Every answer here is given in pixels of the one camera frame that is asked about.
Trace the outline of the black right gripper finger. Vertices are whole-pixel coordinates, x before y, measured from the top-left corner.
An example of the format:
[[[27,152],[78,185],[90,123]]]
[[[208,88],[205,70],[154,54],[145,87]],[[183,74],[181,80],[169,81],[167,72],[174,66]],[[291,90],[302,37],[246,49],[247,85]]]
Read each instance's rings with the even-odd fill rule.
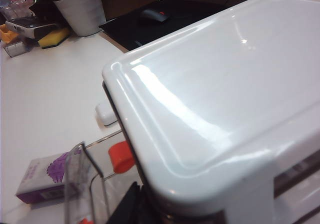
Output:
[[[150,224],[151,211],[143,188],[135,181],[110,216],[107,224]]]

